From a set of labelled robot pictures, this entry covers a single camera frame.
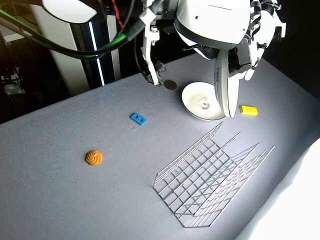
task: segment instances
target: orange swirl cookie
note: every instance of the orange swirl cookie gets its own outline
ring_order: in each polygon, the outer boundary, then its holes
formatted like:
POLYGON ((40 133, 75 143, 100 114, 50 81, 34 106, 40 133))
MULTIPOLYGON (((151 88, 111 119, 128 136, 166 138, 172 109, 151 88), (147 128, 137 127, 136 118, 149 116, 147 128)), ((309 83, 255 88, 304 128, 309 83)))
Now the orange swirl cookie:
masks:
POLYGON ((103 162, 104 155, 100 151, 90 151, 86 155, 85 160, 89 165, 97 166, 103 162))

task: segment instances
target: tabletop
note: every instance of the tabletop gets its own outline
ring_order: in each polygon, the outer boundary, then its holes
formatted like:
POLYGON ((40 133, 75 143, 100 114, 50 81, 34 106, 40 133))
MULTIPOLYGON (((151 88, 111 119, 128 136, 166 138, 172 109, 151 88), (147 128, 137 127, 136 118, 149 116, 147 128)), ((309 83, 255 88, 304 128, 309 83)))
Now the tabletop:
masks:
POLYGON ((128 77, 0 125, 0 233, 6 240, 231 240, 320 136, 320 103, 262 60, 241 80, 239 105, 259 115, 202 121, 181 101, 192 82, 213 83, 214 61, 194 54, 166 65, 176 90, 128 77), (140 126, 133 113, 147 119, 140 126), (203 135, 229 155, 275 145, 211 227, 184 228, 153 189, 156 174, 203 135), (103 152, 92 167, 88 151, 103 152))

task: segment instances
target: metal wire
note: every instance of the metal wire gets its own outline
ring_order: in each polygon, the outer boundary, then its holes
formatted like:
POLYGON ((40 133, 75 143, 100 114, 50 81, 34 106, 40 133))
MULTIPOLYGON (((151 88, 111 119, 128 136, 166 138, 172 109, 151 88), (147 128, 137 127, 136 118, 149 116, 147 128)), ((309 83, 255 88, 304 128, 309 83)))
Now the metal wire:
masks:
POLYGON ((260 145, 229 157, 213 137, 222 123, 161 170, 153 188, 186 228, 211 226, 266 159, 271 150, 249 158, 260 145))

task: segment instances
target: yellow block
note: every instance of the yellow block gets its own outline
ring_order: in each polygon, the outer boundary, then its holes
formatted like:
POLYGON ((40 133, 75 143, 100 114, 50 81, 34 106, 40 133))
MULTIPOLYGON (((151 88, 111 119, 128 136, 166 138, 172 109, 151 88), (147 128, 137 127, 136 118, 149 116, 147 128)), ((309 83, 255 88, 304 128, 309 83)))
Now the yellow block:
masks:
POLYGON ((240 112, 241 112, 241 114, 251 115, 251 116, 257 116, 259 114, 258 113, 258 108, 254 107, 254 106, 241 105, 240 106, 240 112))

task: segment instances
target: white plate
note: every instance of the white plate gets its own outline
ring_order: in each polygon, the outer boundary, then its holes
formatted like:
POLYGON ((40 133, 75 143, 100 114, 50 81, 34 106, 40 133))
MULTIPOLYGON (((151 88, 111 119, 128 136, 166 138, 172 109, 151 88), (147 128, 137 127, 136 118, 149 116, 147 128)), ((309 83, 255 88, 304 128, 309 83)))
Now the white plate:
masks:
POLYGON ((217 101, 215 86, 206 82, 194 82, 182 92, 185 108, 195 117, 202 120, 218 120, 225 117, 217 101))
POLYGON ((214 84, 221 109, 227 117, 233 118, 238 104, 239 75, 229 77, 228 50, 219 50, 214 65, 214 84))

